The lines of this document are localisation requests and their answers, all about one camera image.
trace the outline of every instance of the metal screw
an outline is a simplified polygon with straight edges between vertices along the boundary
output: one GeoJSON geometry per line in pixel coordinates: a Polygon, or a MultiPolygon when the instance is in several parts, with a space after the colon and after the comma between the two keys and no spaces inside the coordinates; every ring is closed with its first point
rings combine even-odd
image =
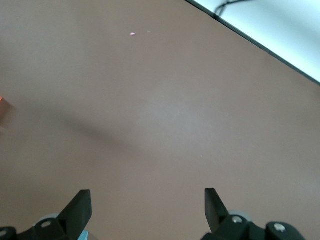
{"type": "Polygon", "coordinates": [[[275,223],[273,226],[278,232],[284,233],[286,231],[286,227],[280,223],[275,223]]]}
{"type": "Polygon", "coordinates": [[[234,216],[234,217],[232,218],[232,221],[233,221],[235,224],[242,224],[242,223],[243,223],[241,217],[239,217],[239,216],[234,216]]]}
{"type": "Polygon", "coordinates": [[[7,230],[0,231],[0,238],[7,234],[7,230]]]}
{"type": "Polygon", "coordinates": [[[44,223],[41,224],[41,227],[42,227],[42,228],[46,228],[46,227],[48,227],[48,226],[50,226],[50,225],[51,225],[51,222],[50,222],[50,221],[45,221],[44,223]]]}

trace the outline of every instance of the white surface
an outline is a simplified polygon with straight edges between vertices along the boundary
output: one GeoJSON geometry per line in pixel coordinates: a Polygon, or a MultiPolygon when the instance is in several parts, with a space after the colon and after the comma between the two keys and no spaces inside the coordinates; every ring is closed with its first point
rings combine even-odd
{"type": "MultiPolygon", "coordinates": [[[[225,1],[196,0],[214,12],[225,1]]],[[[226,6],[221,18],[320,82],[320,2],[251,0],[226,6]]]]}

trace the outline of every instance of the screw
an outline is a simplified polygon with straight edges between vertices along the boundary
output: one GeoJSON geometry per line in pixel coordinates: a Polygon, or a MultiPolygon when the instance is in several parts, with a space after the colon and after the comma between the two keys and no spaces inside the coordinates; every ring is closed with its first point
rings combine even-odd
{"type": "Polygon", "coordinates": [[[50,225],[51,225],[50,221],[45,221],[44,223],[41,224],[41,227],[44,229],[44,228],[46,228],[46,227],[48,227],[50,225]]]}
{"type": "Polygon", "coordinates": [[[284,233],[286,231],[286,227],[280,223],[275,223],[273,226],[278,232],[284,233]]]}
{"type": "Polygon", "coordinates": [[[234,216],[234,217],[232,218],[232,221],[233,221],[235,224],[242,224],[242,223],[243,223],[241,217],[239,217],[239,216],[234,216]]]}
{"type": "Polygon", "coordinates": [[[7,234],[7,230],[0,231],[0,238],[7,234]]]}

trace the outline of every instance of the cable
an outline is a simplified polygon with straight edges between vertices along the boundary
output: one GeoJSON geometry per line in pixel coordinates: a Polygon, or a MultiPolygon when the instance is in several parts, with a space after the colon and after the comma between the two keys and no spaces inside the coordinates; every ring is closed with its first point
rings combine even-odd
{"type": "Polygon", "coordinates": [[[231,5],[231,4],[237,4],[240,2],[247,2],[247,1],[253,1],[253,0],[235,0],[235,1],[226,0],[225,3],[219,5],[215,9],[214,13],[220,17],[222,15],[222,13],[225,11],[226,6],[231,5]]]}

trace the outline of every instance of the black plastic part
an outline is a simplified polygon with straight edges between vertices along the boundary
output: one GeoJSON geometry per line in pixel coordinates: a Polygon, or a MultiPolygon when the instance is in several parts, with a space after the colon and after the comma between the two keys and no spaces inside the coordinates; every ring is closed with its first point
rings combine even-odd
{"type": "Polygon", "coordinates": [[[253,222],[249,223],[249,237],[248,240],[264,240],[266,231],[255,225],[253,222]]]}
{"type": "Polygon", "coordinates": [[[78,240],[92,216],[90,190],[81,190],[57,218],[47,218],[17,234],[0,227],[0,240],[78,240]]]}
{"type": "Polygon", "coordinates": [[[64,229],[56,218],[47,218],[38,222],[33,227],[33,233],[35,238],[39,240],[69,239],[69,236],[66,235],[64,229]]]}
{"type": "Polygon", "coordinates": [[[249,236],[249,222],[241,216],[242,223],[234,223],[234,215],[228,216],[213,234],[224,240],[247,240],[249,236]]]}
{"type": "Polygon", "coordinates": [[[0,227],[0,233],[5,233],[3,236],[0,236],[0,240],[15,240],[17,231],[14,227],[0,227]]]}
{"type": "Polygon", "coordinates": [[[230,216],[227,208],[214,188],[205,189],[205,216],[214,234],[225,218],[230,216]]]}
{"type": "Polygon", "coordinates": [[[90,190],[81,190],[56,218],[71,240],[77,240],[92,216],[90,190]]]}
{"type": "Polygon", "coordinates": [[[265,227],[266,240],[305,240],[300,232],[293,226],[285,222],[269,222],[265,227]],[[277,231],[275,224],[281,224],[285,227],[285,231],[277,231]]]}

